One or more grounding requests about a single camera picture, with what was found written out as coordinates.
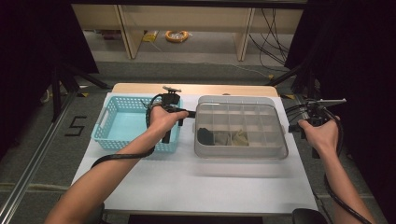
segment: white table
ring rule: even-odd
[[[112,92],[107,98],[116,94],[154,96]],[[195,110],[201,95],[180,95],[183,107]],[[269,98],[287,130],[280,98]],[[184,120],[175,153],[154,153],[136,165],[105,201],[107,212],[265,216],[290,214],[295,208],[318,210],[291,133],[285,134],[289,156],[281,161],[202,159],[193,150],[193,123]],[[91,140],[73,182],[111,153]]]

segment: right hand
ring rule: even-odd
[[[298,124],[304,129],[309,145],[317,150],[321,158],[337,156],[338,127],[334,119],[318,127],[303,119],[299,120]]]

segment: hand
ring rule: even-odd
[[[189,115],[187,111],[168,113],[160,106],[154,106],[151,110],[149,129],[156,129],[162,137],[172,129],[175,123]]]
[[[317,150],[321,158],[336,156],[338,127],[333,119],[318,127],[302,119],[298,121],[298,124],[304,129],[308,143]]]

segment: clear plastic container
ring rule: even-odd
[[[194,150],[199,157],[288,156],[285,133],[269,98],[204,96],[196,111]]]

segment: metal rail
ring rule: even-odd
[[[35,154],[33,155],[32,159],[30,159],[29,164],[23,171],[21,178],[19,179],[18,183],[15,185],[11,193],[8,195],[6,202],[2,205],[0,211],[0,221],[2,224],[9,223],[9,221],[12,219],[15,212],[17,211],[17,208],[21,203],[22,198],[29,187],[29,183],[32,181],[36,171],[38,170],[38,167],[44,160],[50,144],[52,143],[52,140],[57,133],[58,128],[61,125],[69,106],[76,98],[76,96],[77,93],[75,91],[69,92],[67,94],[63,103],[64,108],[62,109],[58,118],[53,121],[49,126],[49,129],[41,140],[41,143],[35,151]]]

